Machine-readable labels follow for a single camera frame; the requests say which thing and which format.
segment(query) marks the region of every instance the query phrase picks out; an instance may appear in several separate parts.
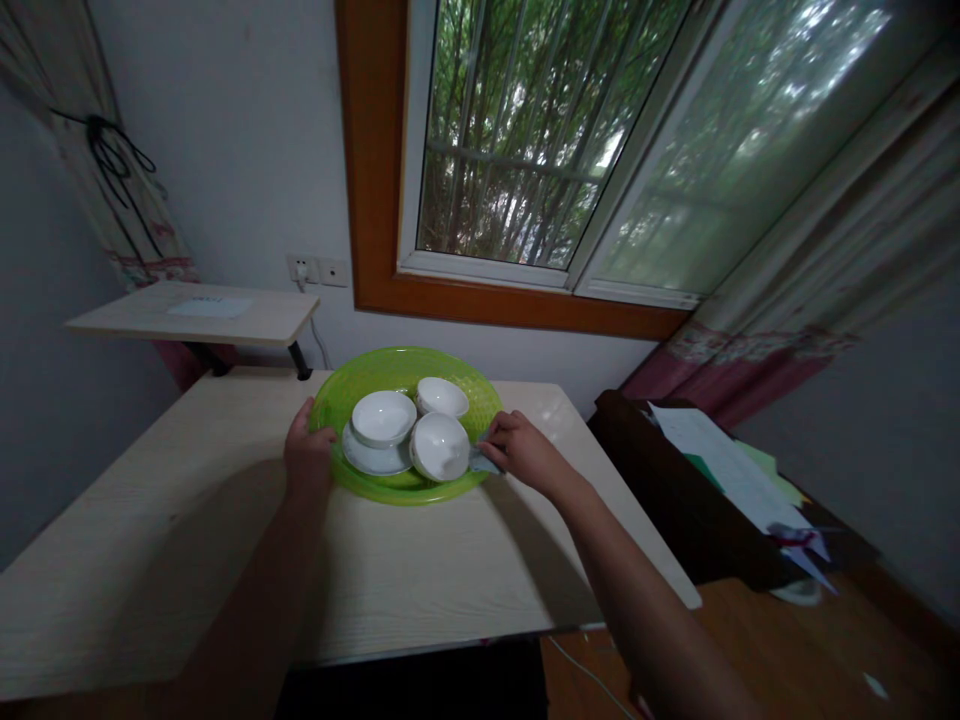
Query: dark wooden cabinet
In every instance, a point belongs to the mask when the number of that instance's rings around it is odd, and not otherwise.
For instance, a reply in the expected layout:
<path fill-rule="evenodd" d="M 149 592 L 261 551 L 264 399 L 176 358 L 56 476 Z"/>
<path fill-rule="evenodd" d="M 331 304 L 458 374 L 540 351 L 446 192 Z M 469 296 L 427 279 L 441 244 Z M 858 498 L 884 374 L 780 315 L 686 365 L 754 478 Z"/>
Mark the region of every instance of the dark wooden cabinet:
<path fill-rule="evenodd" d="M 686 400 L 653 402 L 696 407 Z M 647 401 L 607 390 L 596 405 L 587 425 L 694 584 L 738 577 L 765 591 L 808 577 L 644 417 Z M 801 512 L 815 527 L 841 529 L 824 534 L 832 562 L 816 560 L 825 572 L 876 559 L 871 545 L 816 501 Z"/>

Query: floral curtain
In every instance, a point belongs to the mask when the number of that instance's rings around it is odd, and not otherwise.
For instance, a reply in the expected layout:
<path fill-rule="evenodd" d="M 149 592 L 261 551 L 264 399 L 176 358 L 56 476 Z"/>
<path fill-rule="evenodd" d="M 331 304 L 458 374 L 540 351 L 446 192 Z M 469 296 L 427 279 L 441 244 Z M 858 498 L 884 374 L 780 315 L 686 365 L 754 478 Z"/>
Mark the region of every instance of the floral curtain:
<path fill-rule="evenodd" d="M 775 228 L 627 380 L 732 427 L 799 386 L 960 262 L 956 89 L 816 223 Z"/>
<path fill-rule="evenodd" d="M 0 68 L 49 113 L 81 205 L 124 288 L 199 282 L 155 166 L 122 129 L 86 3 L 3 0 Z M 181 390 L 204 372 L 180 343 L 156 345 Z"/>

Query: white wall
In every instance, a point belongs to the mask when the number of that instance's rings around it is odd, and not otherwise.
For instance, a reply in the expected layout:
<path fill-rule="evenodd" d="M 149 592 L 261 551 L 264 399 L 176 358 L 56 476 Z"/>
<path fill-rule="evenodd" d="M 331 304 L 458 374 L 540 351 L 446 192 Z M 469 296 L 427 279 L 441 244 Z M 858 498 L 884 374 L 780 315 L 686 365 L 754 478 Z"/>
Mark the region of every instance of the white wall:
<path fill-rule="evenodd" d="M 333 4 L 91 0 L 121 112 L 160 168 L 207 282 L 295 290 L 284 255 L 349 262 Z M 311 286 L 335 365 L 425 345 L 488 377 L 561 385 L 580 412 L 655 343 L 447 323 L 353 309 L 353 290 Z M 300 344 L 320 366 L 309 333 Z"/>
<path fill-rule="evenodd" d="M 960 625 L 960 272 L 737 432 Z"/>
<path fill-rule="evenodd" d="M 153 347 L 62 325 L 122 294 L 52 134 L 0 84 L 0 572 L 178 396 Z"/>

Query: hand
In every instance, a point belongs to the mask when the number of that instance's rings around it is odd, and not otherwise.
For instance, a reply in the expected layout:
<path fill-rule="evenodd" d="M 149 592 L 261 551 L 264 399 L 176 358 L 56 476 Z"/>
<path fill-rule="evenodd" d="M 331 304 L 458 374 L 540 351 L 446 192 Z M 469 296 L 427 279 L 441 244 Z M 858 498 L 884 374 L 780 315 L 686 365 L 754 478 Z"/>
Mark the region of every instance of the hand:
<path fill-rule="evenodd" d="M 486 441 L 478 447 L 501 468 L 547 497 L 579 477 L 553 443 L 519 410 L 498 412 Z"/>
<path fill-rule="evenodd" d="M 287 432 L 283 462 L 287 468 L 287 497 L 320 491 L 326 496 L 331 488 L 330 445 L 337 441 L 333 428 L 310 432 L 313 398 L 307 398 Z"/>

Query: white saucer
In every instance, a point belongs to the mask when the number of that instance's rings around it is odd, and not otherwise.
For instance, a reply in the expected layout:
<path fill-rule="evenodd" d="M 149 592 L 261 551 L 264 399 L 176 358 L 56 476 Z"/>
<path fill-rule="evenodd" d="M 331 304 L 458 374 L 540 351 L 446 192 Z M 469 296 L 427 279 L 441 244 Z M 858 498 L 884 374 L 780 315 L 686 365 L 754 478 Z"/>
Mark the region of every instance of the white saucer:
<path fill-rule="evenodd" d="M 343 454 L 347 456 L 350 464 L 367 475 L 398 475 L 413 467 L 409 443 L 406 440 L 392 448 L 372 448 L 357 439 L 353 424 L 347 422 L 340 441 L 343 443 Z"/>

